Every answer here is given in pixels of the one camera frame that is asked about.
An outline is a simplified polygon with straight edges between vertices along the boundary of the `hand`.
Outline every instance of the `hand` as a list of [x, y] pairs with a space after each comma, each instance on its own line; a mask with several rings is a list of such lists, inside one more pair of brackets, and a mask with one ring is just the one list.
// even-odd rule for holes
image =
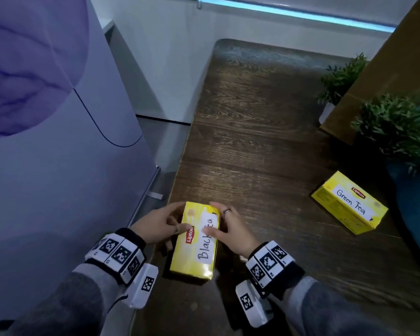
[[227, 223], [227, 233], [213, 227], [205, 227], [202, 231], [220, 242], [223, 242], [236, 254], [249, 258], [252, 251], [261, 243], [257, 241], [257, 238], [252, 234], [238, 211], [233, 206], [227, 206], [216, 202], [210, 202], [210, 205], [220, 210], [221, 213], [225, 209], [230, 209], [223, 217]]
[[132, 225], [130, 229], [143, 238], [146, 244], [162, 242], [174, 235], [174, 226], [177, 226], [177, 234], [190, 230], [190, 224], [179, 224], [173, 217], [174, 212], [184, 212], [184, 207], [185, 202], [179, 202], [152, 210]]

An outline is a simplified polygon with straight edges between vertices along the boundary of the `plant pot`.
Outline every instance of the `plant pot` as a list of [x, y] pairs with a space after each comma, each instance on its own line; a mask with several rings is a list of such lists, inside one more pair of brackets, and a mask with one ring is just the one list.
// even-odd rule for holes
[[335, 105], [333, 105], [331, 102], [327, 102], [325, 105], [325, 108], [323, 109], [323, 112], [321, 116], [319, 117], [319, 123], [322, 125], [326, 118], [330, 115], [330, 113], [335, 108]]

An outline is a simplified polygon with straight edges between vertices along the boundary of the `person's left hand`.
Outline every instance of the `person's left hand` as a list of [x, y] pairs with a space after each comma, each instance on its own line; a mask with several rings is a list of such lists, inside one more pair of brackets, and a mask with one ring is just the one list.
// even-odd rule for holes
[[177, 234], [191, 229], [190, 224], [179, 224], [176, 218], [173, 217], [174, 212], [183, 212], [184, 207], [185, 202], [179, 202], [152, 210], [145, 217], [135, 222], [130, 229], [143, 238], [146, 244], [156, 244], [165, 241], [174, 235], [174, 226], [177, 226]]

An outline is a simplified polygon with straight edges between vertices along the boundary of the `lipton logo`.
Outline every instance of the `lipton logo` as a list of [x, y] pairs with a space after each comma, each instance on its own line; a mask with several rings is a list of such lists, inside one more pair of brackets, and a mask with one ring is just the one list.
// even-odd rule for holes
[[187, 236], [185, 236], [185, 242], [191, 244], [194, 238], [194, 226], [191, 226], [191, 229], [187, 231]]
[[353, 191], [354, 193], [356, 193], [358, 196], [360, 196], [362, 199], [365, 199], [364, 194], [363, 194], [361, 191], [359, 191], [358, 189], [356, 189], [356, 188], [352, 187], [352, 191]]

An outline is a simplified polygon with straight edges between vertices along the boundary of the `yellow tea box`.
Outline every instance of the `yellow tea box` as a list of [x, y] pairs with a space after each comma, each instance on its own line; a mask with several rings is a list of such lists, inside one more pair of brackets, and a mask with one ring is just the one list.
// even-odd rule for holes
[[217, 240], [202, 232], [206, 226], [219, 228], [219, 210], [210, 205], [187, 202], [182, 223], [192, 228], [177, 237], [170, 270], [210, 280], [213, 277]]
[[337, 171], [312, 197], [355, 235], [374, 230], [387, 207]]

